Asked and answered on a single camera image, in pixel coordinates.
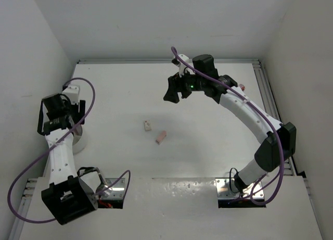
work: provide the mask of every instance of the purple cable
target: purple cable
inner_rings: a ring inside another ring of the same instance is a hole
[[[265,176],[266,176],[266,175],[263,175],[262,177],[260,177],[260,178],[255,182],[255,184],[253,185],[253,187],[256,187],[256,185],[259,184],[259,182],[260,182]],[[252,198],[252,196],[253,196],[254,194],[256,194],[257,192],[262,191],[263,189],[265,189],[266,187],[268,187],[271,183],[273,183],[273,182],[277,179],[278,176],[279,176],[279,173],[276,174],[276,176],[275,176],[272,180],[270,180],[270,181],[269,181],[264,187],[261,187],[261,188],[260,188],[259,190],[257,190],[256,192],[253,192],[254,189],[251,189],[251,191],[252,191],[252,195],[251,195],[251,193],[250,193],[250,195],[248,195],[248,196],[233,199],[233,200],[231,200],[229,203],[235,203],[235,202],[238,202],[238,201],[243,201],[244,199],[249,198],[249,197]]]
[[[234,94],[236,94],[239,98],[241,98],[242,100],[245,100],[246,98],[244,98],[240,93],[238,93],[236,90],[234,90],[234,89],[232,89],[231,87],[229,87],[228,85],[226,85],[225,83],[223,83],[222,81],[219,81],[219,80],[217,80],[217,79],[214,79],[214,78],[212,78],[212,77],[209,77],[209,76],[207,76],[206,74],[204,74],[204,73],[202,73],[202,72],[200,72],[200,71],[198,71],[197,69],[195,69],[194,67],[192,67],[191,65],[189,65],[188,63],[186,63],[185,61],[183,61],[182,59],[181,59],[181,57],[179,57],[179,55],[178,55],[178,53],[177,53],[177,50],[176,50],[176,48],[174,47],[174,46],[172,46],[171,47],[171,51],[172,51],[172,53],[174,54],[174,56],[176,57],[176,59],[178,60],[178,61],[180,61],[182,64],[184,64],[185,66],[187,66],[187,68],[189,68],[189,69],[191,69],[193,72],[195,72],[195,73],[197,73],[198,75],[200,75],[200,76],[202,76],[202,77],[204,77],[204,78],[206,78],[206,79],[208,79],[208,80],[210,80],[210,81],[213,81],[213,82],[215,82],[215,83],[217,83],[217,84],[219,84],[219,85],[221,85],[221,86],[223,86],[224,88],[226,88],[226,89],[228,89],[228,90],[230,90],[231,92],[233,92]],[[271,197],[268,199],[268,200],[266,200],[266,201],[264,201],[264,202],[257,202],[257,201],[255,201],[253,198],[252,198],[252,196],[253,196],[253,189],[251,190],[251,194],[250,194],[250,197],[251,197],[251,201],[255,204],[255,205],[260,205],[260,206],[264,206],[264,205],[266,205],[266,204],[268,204],[268,203],[270,203],[275,197],[276,197],[276,195],[277,195],[277,193],[278,193],[278,191],[279,191],[279,189],[280,189],[280,187],[281,187],[281,184],[282,184],[282,179],[283,179],[283,174],[284,174],[284,169],[285,169],[285,166],[284,166],[284,156],[283,156],[283,149],[282,149],[282,144],[281,144],[281,140],[280,140],[280,138],[279,138],[279,136],[278,136],[278,134],[277,134],[277,132],[276,132],[276,130],[275,130],[275,128],[274,128],[274,126],[272,125],[272,123],[269,121],[269,119],[259,110],[259,109],[257,109],[257,107],[254,105],[254,104],[252,104],[252,102],[247,102],[247,104],[254,110],[254,111],[256,111],[266,122],[267,122],[267,124],[272,128],[272,131],[273,131],[273,133],[274,133],[274,136],[275,136],[275,138],[276,138],[276,140],[277,140],[277,146],[278,146],[278,149],[279,149],[279,156],[280,156],[280,168],[279,168],[279,180],[278,180],[278,183],[277,183],[277,185],[276,185],[276,188],[275,188],[275,190],[274,190],[274,192],[273,192],[273,194],[271,195]],[[258,179],[257,180],[257,182],[260,182],[263,178],[265,177],[265,175],[263,175],[260,179]]]

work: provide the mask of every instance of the purple wire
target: purple wire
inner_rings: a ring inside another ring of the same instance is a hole
[[[181,59],[181,57],[178,55],[177,53],[177,50],[174,46],[171,47],[171,51],[172,53],[174,54],[174,56],[176,57],[176,59],[178,61],[180,61],[182,64],[184,64],[185,66],[187,66],[189,69],[191,69],[193,72],[197,73],[198,75],[210,80],[210,81],[213,81],[221,86],[223,86],[224,88],[230,90],[231,92],[233,92],[234,94],[236,94],[239,98],[241,98],[242,100],[245,100],[246,98],[244,98],[240,93],[238,93],[236,90],[232,89],[231,87],[229,87],[228,85],[226,85],[225,83],[223,83],[222,81],[219,81],[217,79],[214,79],[212,77],[209,77],[207,76],[206,74],[198,71],[197,69],[195,69],[194,67],[192,67],[191,65],[189,65],[188,63],[186,63],[185,61],[183,61],[183,59]],[[255,205],[259,205],[259,206],[264,206],[268,203],[270,203],[277,195],[280,187],[281,187],[281,184],[282,184],[282,179],[283,179],[283,174],[284,174],[284,169],[285,169],[285,166],[284,166],[284,155],[283,155],[283,149],[282,149],[282,144],[281,144],[281,140],[277,134],[277,131],[275,130],[274,126],[272,125],[272,123],[269,121],[269,119],[259,110],[257,109],[257,107],[252,103],[252,102],[247,102],[246,104],[248,104],[254,111],[256,111],[266,122],[267,124],[272,128],[272,131],[274,133],[274,136],[277,140],[277,146],[278,146],[278,149],[279,149],[279,156],[280,156],[280,168],[279,168],[279,173],[278,173],[278,176],[279,176],[279,180],[278,180],[278,183],[276,185],[276,188],[273,192],[273,194],[271,195],[271,197],[269,199],[267,199],[266,201],[264,202],[257,202],[255,201],[252,196],[253,196],[253,189],[251,190],[251,193],[250,193],[250,197],[251,197],[251,201],[255,204]],[[257,180],[257,182],[260,182],[263,178],[265,177],[265,175],[263,175],[260,179]]]
[[[260,178],[255,182],[255,184],[253,185],[253,187],[256,187],[256,185],[259,184],[259,182],[260,182],[265,176],[266,176],[266,175],[263,175],[262,177],[260,177]],[[265,189],[266,187],[268,187],[271,183],[273,183],[273,182],[277,179],[278,176],[279,176],[279,173],[276,174],[276,176],[275,176],[272,180],[270,180],[270,181],[269,181],[264,187],[260,188],[260,189],[257,190],[256,192],[253,192],[253,189],[251,189],[251,191],[252,191],[252,195],[251,195],[251,193],[250,193],[250,195],[248,195],[248,196],[233,199],[233,200],[231,200],[229,203],[235,203],[235,202],[238,202],[238,201],[243,201],[244,199],[249,198],[249,197],[252,198],[252,196],[253,196],[254,194],[256,194],[257,192],[262,191],[263,189]]]

